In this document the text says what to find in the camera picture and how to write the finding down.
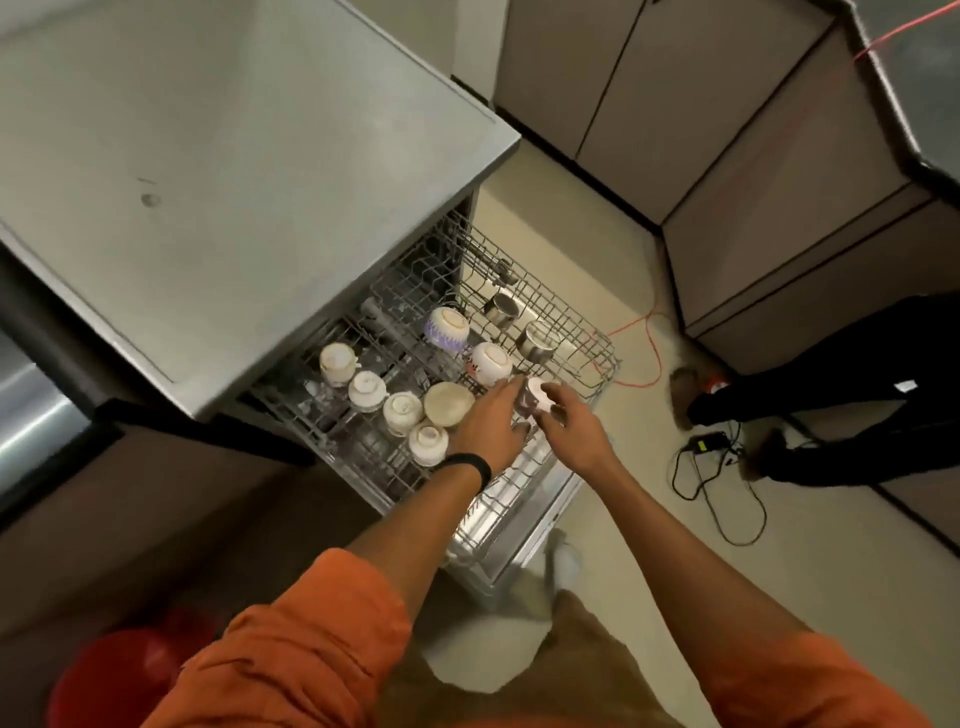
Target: dishwasher rack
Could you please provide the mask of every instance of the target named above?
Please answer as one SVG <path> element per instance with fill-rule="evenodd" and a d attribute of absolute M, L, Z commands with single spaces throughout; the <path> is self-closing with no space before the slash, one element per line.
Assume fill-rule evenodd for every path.
<path fill-rule="evenodd" d="M 521 308 L 505 331 L 483 314 L 484 304 L 497 292 L 510 295 Z M 455 381 L 480 396 L 485 388 L 467 371 L 469 347 L 464 354 L 451 355 L 422 335 L 425 318 L 438 305 L 452 306 L 467 316 L 471 346 L 495 341 L 511 355 L 515 371 L 566 381 L 586 402 L 596 400 L 618 367 L 605 334 L 466 218 L 449 213 L 376 278 L 362 301 L 323 324 L 252 388 L 278 420 L 381 514 L 413 493 L 430 469 L 414 461 L 406 439 L 390 434 L 379 412 L 356 412 L 349 406 L 346 388 L 323 382 L 319 353 L 335 341 L 349 344 L 360 367 L 382 376 L 391 392 L 412 390 L 422 395 L 437 382 Z M 534 319 L 563 339 L 552 359 L 536 365 L 516 350 L 516 339 Z M 474 499 L 454 534 L 448 558 L 463 566 L 482 559 L 554 462 L 543 433 L 534 426 L 513 466 Z"/>

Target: black pants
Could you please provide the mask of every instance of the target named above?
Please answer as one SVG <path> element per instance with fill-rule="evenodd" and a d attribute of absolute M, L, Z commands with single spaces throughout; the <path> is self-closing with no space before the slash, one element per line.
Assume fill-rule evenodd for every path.
<path fill-rule="evenodd" d="M 764 453 L 764 475 L 808 486 L 870 485 L 960 464 L 960 296 L 914 297 L 861 319 L 776 369 L 687 410 L 696 425 L 872 400 L 905 400 L 884 422 L 818 448 Z"/>

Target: orange sleeve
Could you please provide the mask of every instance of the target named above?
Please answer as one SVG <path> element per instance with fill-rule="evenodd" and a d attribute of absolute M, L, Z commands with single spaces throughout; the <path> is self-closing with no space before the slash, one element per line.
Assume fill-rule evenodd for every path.
<path fill-rule="evenodd" d="M 837 643 L 806 632 L 701 683 L 725 728 L 932 728 Z"/>
<path fill-rule="evenodd" d="M 143 728 L 368 724 L 410 626 L 379 571 L 325 551 L 271 606 L 244 611 L 191 658 Z"/>

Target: person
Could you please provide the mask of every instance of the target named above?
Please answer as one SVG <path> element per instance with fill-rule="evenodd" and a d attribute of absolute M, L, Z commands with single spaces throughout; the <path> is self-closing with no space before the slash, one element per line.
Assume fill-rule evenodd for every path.
<path fill-rule="evenodd" d="M 674 416 L 687 429 L 901 400 L 883 422 L 819 447 L 788 449 L 782 431 L 774 430 L 748 455 L 748 472 L 825 487 L 876 485 L 960 465 L 960 398 L 952 342 L 944 335 L 958 316 L 960 293 L 912 296 L 841 328 L 782 366 L 727 386 L 701 383 L 696 371 L 681 368 L 670 377 Z"/>
<path fill-rule="evenodd" d="M 487 479 L 520 453 L 521 378 L 477 400 L 439 467 L 346 549 L 331 549 L 276 602 L 236 617 L 190 659 L 144 728 L 200 725 L 679 726 L 625 645 L 569 590 L 578 555 L 552 551 L 553 624 L 529 668 L 499 691 L 438 680 L 409 646 L 454 529 Z M 603 426 L 564 385 L 539 424 L 557 457 L 601 498 L 671 635 L 727 728 L 929 724 L 696 539 L 631 477 Z"/>

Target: black wristband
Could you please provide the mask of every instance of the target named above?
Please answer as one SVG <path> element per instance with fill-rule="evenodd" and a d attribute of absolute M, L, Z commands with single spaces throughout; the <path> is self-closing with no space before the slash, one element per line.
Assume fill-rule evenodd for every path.
<path fill-rule="evenodd" d="M 490 465 L 488 465 L 487 461 L 480 457 L 480 455 L 472 452 L 455 452 L 452 455 L 448 455 L 435 470 L 445 468 L 448 465 L 472 465 L 476 468 L 477 472 L 480 473 L 481 491 L 490 485 L 490 481 L 493 480 L 493 471 L 490 469 Z"/>

